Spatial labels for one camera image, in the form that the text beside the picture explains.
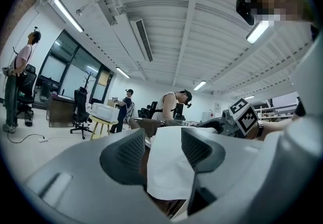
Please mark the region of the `dark framed glass window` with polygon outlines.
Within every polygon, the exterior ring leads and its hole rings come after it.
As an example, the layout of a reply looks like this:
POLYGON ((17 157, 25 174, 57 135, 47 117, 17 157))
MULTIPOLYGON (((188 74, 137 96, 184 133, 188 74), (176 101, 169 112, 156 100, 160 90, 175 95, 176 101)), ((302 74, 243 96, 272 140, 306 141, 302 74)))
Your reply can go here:
POLYGON ((66 30, 55 40, 35 82, 33 106, 46 109, 49 93, 73 98, 84 87, 86 72, 92 72, 87 86, 87 103, 103 103, 114 73, 88 52, 66 30))

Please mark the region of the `black office chair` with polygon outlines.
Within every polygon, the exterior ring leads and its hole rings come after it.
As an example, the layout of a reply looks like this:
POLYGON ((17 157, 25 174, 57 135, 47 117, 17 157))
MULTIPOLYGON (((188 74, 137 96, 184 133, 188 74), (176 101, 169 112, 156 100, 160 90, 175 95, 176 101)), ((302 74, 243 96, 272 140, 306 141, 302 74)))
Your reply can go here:
POLYGON ((86 98, 87 91, 85 88, 80 87, 74 91, 74 112, 72 122, 74 128, 70 130, 70 133, 72 134, 73 131, 81 131, 83 140, 85 140, 85 131, 92 133, 89 129, 89 124, 92 123, 92 119, 89 118, 90 114, 86 111, 86 98))
POLYGON ((22 82, 18 87, 17 96, 17 116, 20 113, 24 113, 25 125, 27 127, 32 126, 33 121, 33 110, 32 104, 34 103, 36 91, 34 91, 33 86, 37 79, 36 69, 34 66, 28 64, 25 71, 22 73, 22 82))

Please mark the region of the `dark wooden coat rack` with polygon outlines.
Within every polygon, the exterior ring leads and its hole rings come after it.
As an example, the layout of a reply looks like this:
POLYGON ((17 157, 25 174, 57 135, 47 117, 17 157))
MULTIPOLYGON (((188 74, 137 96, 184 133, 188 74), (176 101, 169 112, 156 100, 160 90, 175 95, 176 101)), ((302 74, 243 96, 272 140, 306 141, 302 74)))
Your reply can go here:
POLYGON ((87 89, 88 84, 91 82, 90 77, 93 75, 93 73, 90 72, 86 72, 87 76, 84 76, 85 80, 83 80, 83 82, 85 83, 84 85, 84 89, 87 89))

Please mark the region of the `yellow wooden stool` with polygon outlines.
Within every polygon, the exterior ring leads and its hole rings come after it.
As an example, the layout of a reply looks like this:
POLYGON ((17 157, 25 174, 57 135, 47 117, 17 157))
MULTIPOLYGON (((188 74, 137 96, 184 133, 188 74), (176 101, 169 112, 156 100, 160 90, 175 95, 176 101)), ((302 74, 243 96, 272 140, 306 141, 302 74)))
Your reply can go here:
POLYGON ((107 122, 107 121, 104 121, 104 120, 99 119, 97 117, 94 117, 93 115, 90 115, 89 118, 93 122, 95 122, 95 126, 94 126, 94 129, 93 129, 92 134, 91 134, 91 137, 90 137, 91 140, 98 139, 98 138, 101 138, 102 137, 103 127, 105 125, 107 126, 107 135, 110 135, 111 134, 111 126, 116 125, 118 123, 118 121, 107 122), (98 127, 98 124, 101 124, 101 129, 100 129, 100 133, 99 134, 96 134, 96 129, 98 127))

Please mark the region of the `white ceiling air vent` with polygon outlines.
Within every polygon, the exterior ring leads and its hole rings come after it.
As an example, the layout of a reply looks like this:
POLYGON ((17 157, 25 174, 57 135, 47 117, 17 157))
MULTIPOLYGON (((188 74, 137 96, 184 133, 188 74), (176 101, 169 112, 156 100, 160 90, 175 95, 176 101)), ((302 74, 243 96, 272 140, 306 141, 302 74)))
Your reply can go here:
POLYGON ((130 21, 130 25, 137 39, 137 42, 143 54, 144 60, 147 62, 152 62, 153 58, 152 58, 151 47, 149 44, 143 19, 130 21))

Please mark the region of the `brown cart bag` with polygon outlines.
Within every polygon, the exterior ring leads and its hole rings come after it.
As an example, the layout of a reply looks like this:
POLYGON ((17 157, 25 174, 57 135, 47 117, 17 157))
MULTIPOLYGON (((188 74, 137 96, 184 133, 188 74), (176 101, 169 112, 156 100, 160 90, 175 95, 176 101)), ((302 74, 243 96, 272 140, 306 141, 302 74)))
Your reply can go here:
MULTIPOLYGON (((141 159, 140 173, 145 177, 147 182, 147 162, 150 153, 151 147, 151 137, 156 134, 156 131, 159 127, 163 127, 163 123, 145 119, 145 118, 131 118, 129 120, 130 128, 139 129, 143 128, 145 130, 145 152, 141 159)), ((147 192, 146 194, 149 196, 151 201, 161 210, 169 219, 172 221, 180 221, 187 217, 187 207, 188 201, 185 200, 159 200, 152 196, 150 196, 147 192)))

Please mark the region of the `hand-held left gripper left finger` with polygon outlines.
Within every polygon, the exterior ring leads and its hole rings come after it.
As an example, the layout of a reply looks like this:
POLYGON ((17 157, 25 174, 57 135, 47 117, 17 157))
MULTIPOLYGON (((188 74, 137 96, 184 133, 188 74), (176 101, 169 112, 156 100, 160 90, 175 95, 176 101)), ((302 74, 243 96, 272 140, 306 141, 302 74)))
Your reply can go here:
POLYGON ((58 224, 172 224, 148 197, 140 173, 145 131, 78 143, 35 171, 23 188, 58 224))

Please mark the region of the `brown wooden desk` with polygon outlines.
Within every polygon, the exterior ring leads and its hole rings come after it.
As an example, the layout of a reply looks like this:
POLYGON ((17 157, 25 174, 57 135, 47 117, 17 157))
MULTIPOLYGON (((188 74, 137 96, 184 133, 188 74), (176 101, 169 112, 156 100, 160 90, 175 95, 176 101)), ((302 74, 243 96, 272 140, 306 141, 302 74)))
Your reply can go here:
POLYGON ((73 122, 74 105, 73 98, 50 92, 46 110, 48 126, 52 127, 55 123, 71 124, 73 122))

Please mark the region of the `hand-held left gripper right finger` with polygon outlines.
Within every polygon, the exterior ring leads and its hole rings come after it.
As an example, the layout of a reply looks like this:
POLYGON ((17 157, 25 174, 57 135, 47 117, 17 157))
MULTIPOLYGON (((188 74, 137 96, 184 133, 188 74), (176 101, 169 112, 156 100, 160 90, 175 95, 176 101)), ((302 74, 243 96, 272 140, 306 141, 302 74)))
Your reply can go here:
POLYGON ((257 186, 244 178, 267 144, 183 128, 181 149, 194 171, 187 213, 210 206, 216 216, 246 216, 257 186))

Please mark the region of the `white storage shelf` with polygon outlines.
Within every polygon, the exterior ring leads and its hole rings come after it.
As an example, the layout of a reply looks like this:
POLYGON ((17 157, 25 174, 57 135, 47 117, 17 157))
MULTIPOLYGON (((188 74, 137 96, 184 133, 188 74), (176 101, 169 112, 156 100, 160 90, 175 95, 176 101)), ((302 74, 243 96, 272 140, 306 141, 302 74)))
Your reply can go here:
POLYGON ((283 119, 289 119, 294 114, 297 104, 277 106, 277 107, 260 107, 256 109, 256 113, 260 120, 269 122, 281 121, 283 119))

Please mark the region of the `stainless steel housekeeping cart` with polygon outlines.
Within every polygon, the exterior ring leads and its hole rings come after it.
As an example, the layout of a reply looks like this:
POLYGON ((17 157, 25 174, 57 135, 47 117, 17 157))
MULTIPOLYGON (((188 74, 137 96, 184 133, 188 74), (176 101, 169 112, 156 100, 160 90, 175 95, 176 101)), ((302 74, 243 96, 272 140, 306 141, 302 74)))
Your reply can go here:
POLYGON ((129 120, 130 127, 132 129, 135 128, 159 128, 165 126, 184 126, 184 127, 191 127, 197 126, 198 123, 190 122, 190 121, 182 121, 182 120, 165 120, 165 121, 158 121, 152 120, 147 118, 131 118, 129 120))

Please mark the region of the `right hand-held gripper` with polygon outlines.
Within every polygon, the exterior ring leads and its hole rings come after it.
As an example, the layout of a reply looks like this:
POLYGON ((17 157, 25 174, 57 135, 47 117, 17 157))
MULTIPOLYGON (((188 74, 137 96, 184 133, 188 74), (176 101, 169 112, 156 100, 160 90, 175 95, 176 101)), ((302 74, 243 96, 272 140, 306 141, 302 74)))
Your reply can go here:
POLYGON ((208 130, 212 128, 213 132, 220 135, 244 138, 258 121, 258 114, 254 107, 244 98, 229 106, 222 115, 225 120, 211 119, 196 127, 208 130))

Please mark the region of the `white cloth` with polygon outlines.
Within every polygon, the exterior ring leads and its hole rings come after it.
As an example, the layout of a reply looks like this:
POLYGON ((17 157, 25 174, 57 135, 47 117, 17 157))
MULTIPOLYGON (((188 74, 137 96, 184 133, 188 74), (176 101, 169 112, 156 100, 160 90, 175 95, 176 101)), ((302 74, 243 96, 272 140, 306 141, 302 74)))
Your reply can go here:
POLYGON ((147 192, 160 200, 187 200, 190 198, 194 170, 181 146, 183 129, 197 131, 208 140, 224 137, 211 128, 171 126, 158 128, 151 138, 147 162, 147 192))

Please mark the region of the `white rectangular box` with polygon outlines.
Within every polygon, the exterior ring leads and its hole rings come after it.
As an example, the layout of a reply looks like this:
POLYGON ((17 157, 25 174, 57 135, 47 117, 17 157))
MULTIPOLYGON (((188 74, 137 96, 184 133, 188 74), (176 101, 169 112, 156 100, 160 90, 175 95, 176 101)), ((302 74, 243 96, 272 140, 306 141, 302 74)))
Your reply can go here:
POLYGON ((103 121, 112 123, 118 120, 119 109, 101 103, 93 103, 91 115, 103 121))

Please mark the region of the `white tall cabinet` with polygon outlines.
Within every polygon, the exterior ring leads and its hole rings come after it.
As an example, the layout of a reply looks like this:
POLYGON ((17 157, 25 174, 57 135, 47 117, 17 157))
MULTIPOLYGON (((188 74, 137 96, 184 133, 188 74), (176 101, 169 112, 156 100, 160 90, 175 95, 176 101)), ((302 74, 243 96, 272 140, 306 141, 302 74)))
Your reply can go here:
POLYGON ((206 111, 206 112, 203 112, 202 113, 202 120, 201 120, 201 122, 204 123, 204 122, 207 122, 209 120, 212 120, 213 118, 214 118, 213 112, 206 111))

